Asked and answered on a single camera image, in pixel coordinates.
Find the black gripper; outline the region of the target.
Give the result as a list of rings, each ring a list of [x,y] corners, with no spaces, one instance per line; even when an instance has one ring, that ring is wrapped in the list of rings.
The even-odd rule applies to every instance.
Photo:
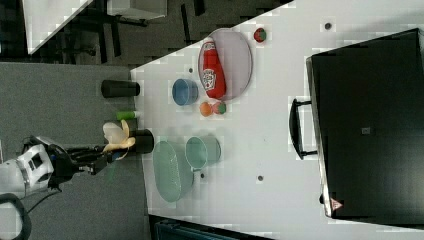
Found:
[[[68,153],[60,146],[51,144],[48,146],[53,173],[48,182],[49,187],[58,187],[60,184],[73,178],[79,171],[85,171],[96,175],[113,162],[112,155],[104,152],[104,146],[75,147],[69,148]],[[72,158],[85,158],[78,164]]]

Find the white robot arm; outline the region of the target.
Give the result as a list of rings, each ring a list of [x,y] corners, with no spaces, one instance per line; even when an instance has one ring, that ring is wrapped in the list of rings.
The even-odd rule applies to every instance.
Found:
[[[58,189],[76,173],[96,175],[113,162],[103,146],[64,148],[41,136],[28,137],[22,152],[1,164],[1,193],[23,199],[47,189]]]

